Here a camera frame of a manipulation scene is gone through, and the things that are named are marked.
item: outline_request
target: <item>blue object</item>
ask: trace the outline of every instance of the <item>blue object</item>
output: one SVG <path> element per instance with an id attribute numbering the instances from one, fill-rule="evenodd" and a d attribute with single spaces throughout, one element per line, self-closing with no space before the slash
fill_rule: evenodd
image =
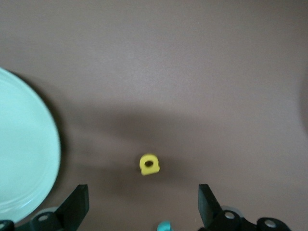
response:
<path id="1" fill-rule="evenodd" d="M 173 231 L 173 229 L 171 228 L 170 221 L 166 220 L 166 221 L 161 222 L 157 226 L 157 231 Z"/>
<path id="2" fill-rule="evenodd" d="M 18 222 L 50 192 L 60 165 L 60 141 L 42 99 L 2 68 L 0 163 L 0 220 Z"/>

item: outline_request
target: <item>small cyan object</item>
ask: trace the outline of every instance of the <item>small cyan object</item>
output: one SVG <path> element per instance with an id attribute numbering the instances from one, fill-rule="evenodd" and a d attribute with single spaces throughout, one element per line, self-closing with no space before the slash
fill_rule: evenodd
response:
<path id="1" fill-rule="evenodd" d="M 173 229 L 171 228 L 170 221 L 166 220 L 166 221 L 161 222 L 157 226 L 157 231 L 173 231 Z"/>
<path id="2" fill-rule="evenodd" d="M 151 153 L 144 154 L 141 157 L 139 167 L 143 176 L 157 173 L 160 170 L 157 156 Z"/>

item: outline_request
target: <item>small yellow plastic piece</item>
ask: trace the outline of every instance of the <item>small yellow plastic piece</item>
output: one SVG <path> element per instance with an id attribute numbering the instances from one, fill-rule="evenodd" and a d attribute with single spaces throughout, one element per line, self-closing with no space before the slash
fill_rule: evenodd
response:
<path id="1" fill-rule="evenodd" d="M 151 153 L 144 154 L 141 157 L 139 167 L 143 176 L 157 173 L 160 170 L 157 156 Z"/>

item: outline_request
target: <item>black bracket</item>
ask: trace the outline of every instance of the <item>black bracket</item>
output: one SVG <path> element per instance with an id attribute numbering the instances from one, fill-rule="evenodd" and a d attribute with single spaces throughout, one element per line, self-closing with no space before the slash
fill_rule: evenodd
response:
<path id="1" fill-rule="evenodd" d="M 223 210 L 210 187 L 199 185 L 198 207 L 204 227 L 199 231 L 291 231 L 282 221 L 260 218 L 257 224 L 230 210 Z"/>
<path id="2" fill-rule="evenodd" d="M 76 231 L 88 210 L 88 186 L 78 185 L 55 212 L 40 213 L 18 227 L 11 220 L 0 220 L 0 231 Z"/>

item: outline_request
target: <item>teal plate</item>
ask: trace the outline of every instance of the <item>teal plate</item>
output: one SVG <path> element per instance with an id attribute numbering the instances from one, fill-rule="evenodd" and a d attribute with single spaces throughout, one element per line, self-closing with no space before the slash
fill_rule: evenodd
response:
<path id="1" fill-rule="evenodd" d="M 43 202 L 60 155 L 57 127 L 43 100 L 0 68 L 0 220 L 18 222 Z"/>

